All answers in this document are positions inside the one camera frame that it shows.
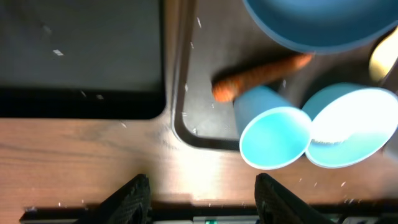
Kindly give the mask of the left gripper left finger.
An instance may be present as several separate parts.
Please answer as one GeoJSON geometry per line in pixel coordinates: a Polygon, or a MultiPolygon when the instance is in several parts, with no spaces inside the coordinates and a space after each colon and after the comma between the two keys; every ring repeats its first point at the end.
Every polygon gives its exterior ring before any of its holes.
{"type": "Polygon", "coordinates": [[[138,174],[73,224],[145,224],[150,203],[149,178],[138,174]]]}

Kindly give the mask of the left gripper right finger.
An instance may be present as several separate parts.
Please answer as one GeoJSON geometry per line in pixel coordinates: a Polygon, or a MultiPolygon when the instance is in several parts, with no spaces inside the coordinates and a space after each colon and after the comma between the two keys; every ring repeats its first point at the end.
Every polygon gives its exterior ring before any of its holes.
{"type": "Polygon", "coordinates": [[[254,198],[262,224],[334,224],[266,173],[256,176],[254,198]]]}

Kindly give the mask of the light blue cup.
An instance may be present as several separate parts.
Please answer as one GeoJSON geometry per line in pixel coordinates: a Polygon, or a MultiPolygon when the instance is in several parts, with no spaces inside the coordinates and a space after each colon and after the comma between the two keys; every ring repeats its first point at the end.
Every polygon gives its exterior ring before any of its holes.
{"type": "Polygon", "coordinates": [[[237,97],[233,108],[241,156],[254,168],[285,167],[310,145],[312,120],[308,114],[266,86],[237,97]]]}

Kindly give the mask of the light blue bowl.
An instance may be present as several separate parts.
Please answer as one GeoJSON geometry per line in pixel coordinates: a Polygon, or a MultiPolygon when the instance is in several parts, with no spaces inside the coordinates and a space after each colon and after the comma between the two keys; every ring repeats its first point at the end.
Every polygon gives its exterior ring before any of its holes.
{"type": "Polygon", "coordinates": [[[367,159],[397,129],[397,95],[383,88],[337,83],[316,92],[302,109],[312,120],[305,155],[324,168],[367,159]]]}

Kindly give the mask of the white rice pile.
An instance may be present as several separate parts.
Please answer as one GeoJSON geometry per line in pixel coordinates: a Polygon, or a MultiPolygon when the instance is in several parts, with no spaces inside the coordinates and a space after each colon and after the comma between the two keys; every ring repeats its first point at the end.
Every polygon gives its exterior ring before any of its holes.
{"type": "Polygon", "coordinates": [[[396,128],[396,95],[381,88],[363,88],[324,107],[313,120],[312,138],[328,144],[358,136],[376,136],[386,141],[396,128]]]}

